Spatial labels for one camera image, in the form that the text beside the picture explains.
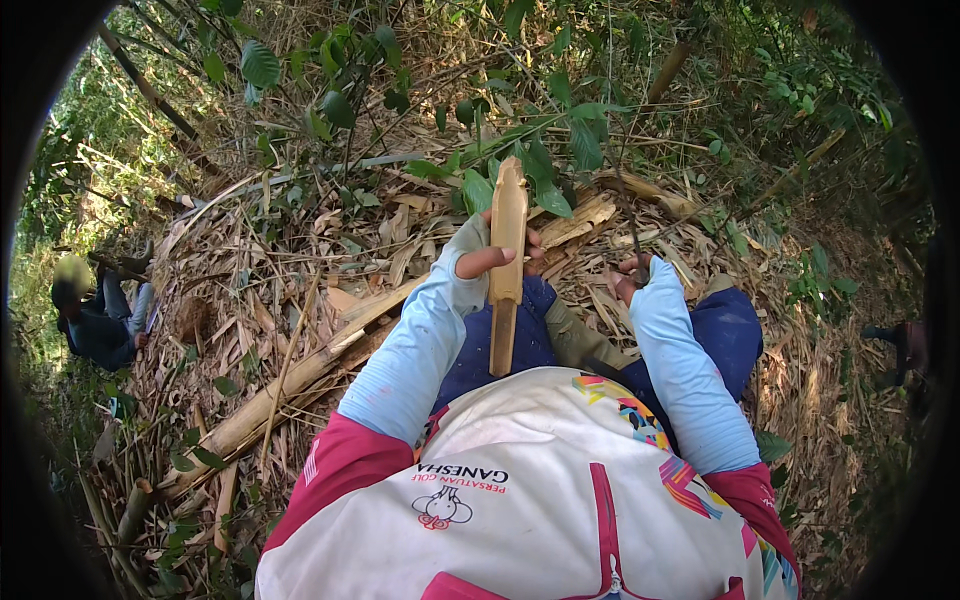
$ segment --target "boot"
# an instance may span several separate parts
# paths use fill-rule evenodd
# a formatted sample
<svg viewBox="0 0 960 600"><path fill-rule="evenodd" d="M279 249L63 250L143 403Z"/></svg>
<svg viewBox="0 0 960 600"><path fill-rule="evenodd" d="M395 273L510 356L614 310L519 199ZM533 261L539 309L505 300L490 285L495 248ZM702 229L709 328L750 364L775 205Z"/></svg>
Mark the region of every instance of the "boot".
<svg viewBox="0 0 960 600"><path fill-rule="evenodd" d="M120 264L127 270L132 271L138 275L143 275L147 272L147 266L150 265L150 260L154 257L154 240L147 240L146 248L144 248L143 256L140 258L133 258L132 256L121 256Z"/></svg>
<svg viewBox="0 0 960 600"><path fill-rule="evenodd" d="M604 335L587 327L560 298L550 305L545 320L554 356L563 367L583 369L587 366L585 359L592 356L622 370L639 358L627 356Z"/></svg>

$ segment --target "hand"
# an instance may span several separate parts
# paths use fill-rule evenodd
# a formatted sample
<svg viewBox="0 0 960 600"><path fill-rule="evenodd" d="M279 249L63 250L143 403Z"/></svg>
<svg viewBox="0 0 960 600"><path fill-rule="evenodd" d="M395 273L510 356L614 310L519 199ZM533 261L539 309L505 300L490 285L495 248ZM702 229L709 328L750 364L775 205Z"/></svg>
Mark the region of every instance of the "hand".
<svg viewBox="0 0 960 600"><path fill-rule="evenodd" d="M630 302L634 299L634 292L636 292L636 283L631 276L632 273L636 271L640 265L643 265L644 269L649 270L652 259L652 254L642 252L639 256L633 256L620 263L620 271L626 275L610 273L611 283L613 289L616 290L616 296L626 302L627 308L630 308Z"/></svg>
<svg viewBox="0 0 960 600"><path fill-rule="evenodd" d="M492 209L480 213L487 226L490 226ZM527 228L527 245L524 251L527 256L533 259L543 258L543 251L540 249L540 234ZM486 273L493 267L502 267L509 265L516 258L516 252L512 248L499 248L498 246L487 246L477 251L468 252L460 257L457 266L454 269L457 277L460 279L474 279ZM526 276L536 275L537 270L531 264L523 266L523 274Z"/></svg>

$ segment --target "bamboo stick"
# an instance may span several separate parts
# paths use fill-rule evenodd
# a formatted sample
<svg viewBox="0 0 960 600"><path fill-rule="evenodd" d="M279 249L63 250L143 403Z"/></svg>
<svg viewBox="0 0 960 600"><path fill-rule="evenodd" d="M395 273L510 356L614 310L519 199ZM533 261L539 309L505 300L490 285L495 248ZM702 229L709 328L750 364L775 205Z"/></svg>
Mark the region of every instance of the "bamboo stick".
<svg viewBox="0 0 960 600"><path fill-rule="evenodd" d="M307 315L313 308L313 300L317 297L317 287L320 285L320 279L324 276L324 271L317 270L317 274L310 283L310 288L306 293L306 300L303 302L303 310L300 312L300 318L297 319L297 327L290 336L290 343L287 345L287 355L283 357L283 367L280 369L280 376L276 379L274 387L274 402L270 413L267 415L267 430L263 436L263 448L260 450L260 478L266 480L265 471L267 466L267 451L270 448L270 434L274 429L274 416L276 409L280 405L280 396L283 395L283 381L287 378L287 372L290 370L290 360L294 357L294 351L297 349L297 341L300 340L300 333L303 331L303 325L306 323Z"/></svg>

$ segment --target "jeans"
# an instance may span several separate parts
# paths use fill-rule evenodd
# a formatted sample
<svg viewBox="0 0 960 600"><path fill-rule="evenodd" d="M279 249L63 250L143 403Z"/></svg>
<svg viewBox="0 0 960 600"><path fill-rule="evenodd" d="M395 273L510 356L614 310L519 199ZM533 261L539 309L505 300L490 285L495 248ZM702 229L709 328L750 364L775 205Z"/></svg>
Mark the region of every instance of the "jeans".
<svg viewBox="0 0 960 600"><path fill-rule="evenodd" d="M523 279L523 302L516 310L511 373L557 365L544 320L556 297L557 292L540 276ZM483 310L464 319L467 339L441 383L431 414L451 400L497 379L489 371L492 311L487 302ZM739 400L754 364L763 352L762 331L750 299L736 288L715 292L690 311L690 321L694 338L720 371L728 392ZM630 384L630 391L639 400L656 398L642 359L621 372Z"/></svg>
<svg viewBox="0 0 960 600"><path fill-rule="evenodd" d="M147 324L147 310L150 301L154 298L154 286L151 283L141 283L136 291L136 301L133 311L127 304L127 295L120 287L120 276L114 271L104 273L104 303L107 314L124 324L130 337L143 331Z"/></svg>

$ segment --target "elephant logo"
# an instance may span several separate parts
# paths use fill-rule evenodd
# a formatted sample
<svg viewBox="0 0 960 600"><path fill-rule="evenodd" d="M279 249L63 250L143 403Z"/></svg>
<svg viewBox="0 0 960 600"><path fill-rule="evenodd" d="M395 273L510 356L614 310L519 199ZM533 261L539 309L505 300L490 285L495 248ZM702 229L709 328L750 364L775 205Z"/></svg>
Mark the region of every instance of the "elephant logo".
<svg viewBox="0 0 960 600"><path fill-rule="evenodd" d="M473 517L473 509L457 497L458 488L443 486L433 495L414 500L411 506L420 513L417 520L426 529L446 529L450 523L466 523Z"/></svg>

